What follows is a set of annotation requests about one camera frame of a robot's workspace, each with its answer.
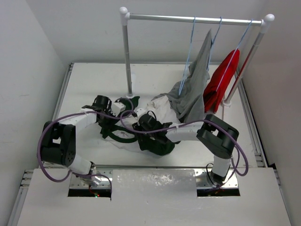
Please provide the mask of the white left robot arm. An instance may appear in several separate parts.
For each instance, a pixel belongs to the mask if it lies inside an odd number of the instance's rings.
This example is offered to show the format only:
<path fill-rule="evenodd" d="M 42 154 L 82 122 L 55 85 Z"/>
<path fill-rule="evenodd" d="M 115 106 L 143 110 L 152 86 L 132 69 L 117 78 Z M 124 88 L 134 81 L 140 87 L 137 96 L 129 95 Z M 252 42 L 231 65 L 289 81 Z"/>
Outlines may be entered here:
<path fill-rule="evenodd" d="M 85 105 L 79 113 L 63 116 L 45 123 L 38 143 L 38 160 L 61 165 L 73 173 L 88 175 L 92 162 L 76 153 L 76 138 L 80 131 L 89 125 L 100 123 L 106 126 L 116 120 L 126 106 L 112 102 L 108 97 L 98 95 L 92 105 Z"/>

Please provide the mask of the green and white t shirt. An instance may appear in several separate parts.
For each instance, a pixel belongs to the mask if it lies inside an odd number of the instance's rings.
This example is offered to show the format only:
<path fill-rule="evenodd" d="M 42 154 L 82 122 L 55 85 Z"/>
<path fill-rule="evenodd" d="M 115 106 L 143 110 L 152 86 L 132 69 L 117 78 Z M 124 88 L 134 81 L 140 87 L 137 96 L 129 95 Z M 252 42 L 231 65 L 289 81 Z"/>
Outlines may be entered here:
<path fill-rule="evenodd" d="M 150 101 L 139 119 L 132 112 L 125 113 L 123 117 L 122 121 L 102 119 L 99 122 L 102 138 L 121 149 L 149 151 L 158 156 L 167 155 L 175 148 L 177 142 L 170 141 L 166 131 L 150 133 L 179 122 L 167 96 Z"/>

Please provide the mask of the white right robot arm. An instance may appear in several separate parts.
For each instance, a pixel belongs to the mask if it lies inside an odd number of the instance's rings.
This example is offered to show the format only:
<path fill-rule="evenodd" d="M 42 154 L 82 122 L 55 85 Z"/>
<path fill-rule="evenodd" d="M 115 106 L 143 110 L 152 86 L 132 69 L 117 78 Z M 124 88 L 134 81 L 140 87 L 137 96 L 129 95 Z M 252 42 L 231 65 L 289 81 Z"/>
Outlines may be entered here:
<path fill-rule="evenodd" d="M 214 155 L 208 179 L 216 186 L 225 181 L 239 131 L 215 115 L 208 114 L 205 121 L 177 124 L 161 123 L 145 113 L 132 127 L 140 149 L 159 156 L 171 153 L 182 141 L 200 141 Z"/>

